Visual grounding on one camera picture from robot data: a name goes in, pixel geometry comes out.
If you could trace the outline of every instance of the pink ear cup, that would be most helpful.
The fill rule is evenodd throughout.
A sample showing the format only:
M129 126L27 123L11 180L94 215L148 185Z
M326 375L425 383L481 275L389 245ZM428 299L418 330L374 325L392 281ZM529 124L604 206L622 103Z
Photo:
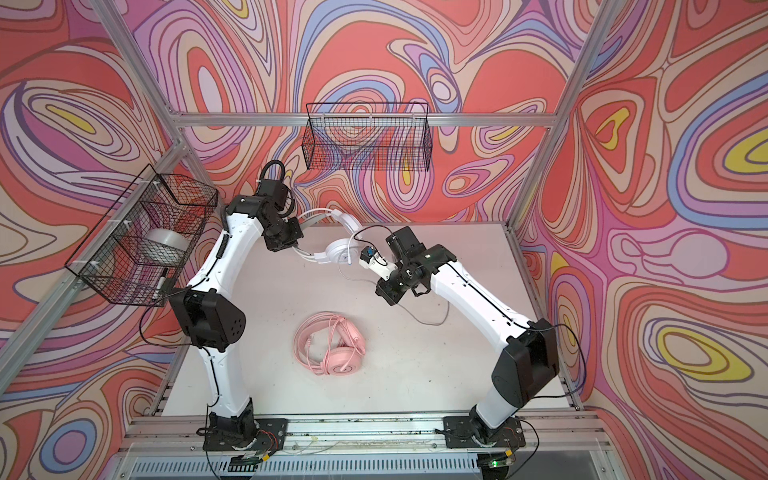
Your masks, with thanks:
M320 363L309 358L311 336L328 329L328 351ZM341 342L331 348L333 333L338 331ZM315 375L350 375L362 367L366 340L352 322L338 313L321 312L304 320L293 337L293 356Z

